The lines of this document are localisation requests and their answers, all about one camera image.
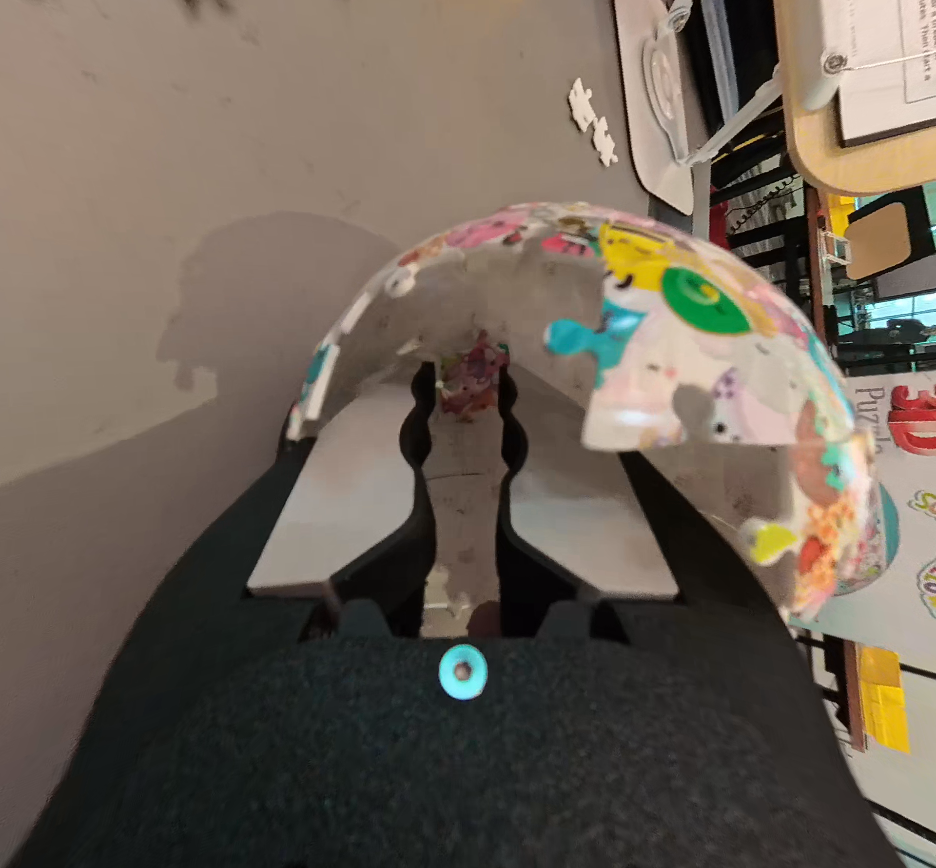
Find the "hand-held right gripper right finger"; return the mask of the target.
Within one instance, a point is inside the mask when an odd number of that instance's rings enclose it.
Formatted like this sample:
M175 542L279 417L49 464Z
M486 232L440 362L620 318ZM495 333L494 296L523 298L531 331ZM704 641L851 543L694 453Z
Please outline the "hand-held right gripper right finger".
M679 586L618 454L580 443L583 409L509 368L498 412L507 470L495 523L501 633L531 638L558 602L676 602Z

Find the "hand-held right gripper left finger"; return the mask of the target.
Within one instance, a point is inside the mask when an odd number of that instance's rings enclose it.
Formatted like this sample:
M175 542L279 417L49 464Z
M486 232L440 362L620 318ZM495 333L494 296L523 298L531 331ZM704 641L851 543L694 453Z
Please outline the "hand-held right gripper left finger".
M424 466L436 406L433 362L361 386L311 441L247 581L254 597L312 599L337 619L367 599L416 638L437 555Z

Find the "colourful puzzle ball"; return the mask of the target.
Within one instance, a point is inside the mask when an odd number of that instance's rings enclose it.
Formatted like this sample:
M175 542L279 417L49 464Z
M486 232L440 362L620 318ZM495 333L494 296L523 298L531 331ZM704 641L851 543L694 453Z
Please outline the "colourful puzzle ball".
M874 443L800 309L710 242L581 202L443 230L342 312L286 438L316 436L407 360L434 363L439 405L462 420L498 406L509 368L565 394L583 447L652 465L677 493L656 496L663 522L688 503L785 618L813 620L857 574L878 518Z

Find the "colourful puzzle box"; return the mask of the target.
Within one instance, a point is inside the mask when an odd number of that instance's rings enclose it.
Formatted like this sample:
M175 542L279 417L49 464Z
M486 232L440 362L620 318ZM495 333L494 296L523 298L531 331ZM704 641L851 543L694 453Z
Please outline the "colourful puzzle box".
M934 372L847 381L858 423L872 428L882 490L884 549L805 627L893 651L901 664L909 753L870 739L848 751L872 802L935 829Z

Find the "white desk stand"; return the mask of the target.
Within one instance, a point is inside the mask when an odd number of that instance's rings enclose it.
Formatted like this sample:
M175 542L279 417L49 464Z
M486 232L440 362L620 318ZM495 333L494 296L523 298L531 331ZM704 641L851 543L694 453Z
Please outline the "white desk stand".
M715 157L780 98L779 67L737 113L704 144L691 148L678 34L696 0L612 0L624 85L631 157L639 183L655 198L690 217L695 212L693 168Z

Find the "light wooden board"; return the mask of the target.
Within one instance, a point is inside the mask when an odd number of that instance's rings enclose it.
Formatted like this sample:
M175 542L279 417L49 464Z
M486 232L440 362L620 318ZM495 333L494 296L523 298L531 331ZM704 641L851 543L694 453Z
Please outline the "light wooden board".
M799 173L822 192L873 196L935 179L935 128L860 146L839 144L834 105L804 105L806 68L799 37L809 28L809 0L773 0L788 150Z

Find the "white printed sheet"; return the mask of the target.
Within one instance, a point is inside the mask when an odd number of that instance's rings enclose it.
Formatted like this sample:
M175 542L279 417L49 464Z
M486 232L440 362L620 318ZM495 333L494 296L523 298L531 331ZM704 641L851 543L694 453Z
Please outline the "white printed sheet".
M935 0L819 0L820 63L848 148L935 121Z

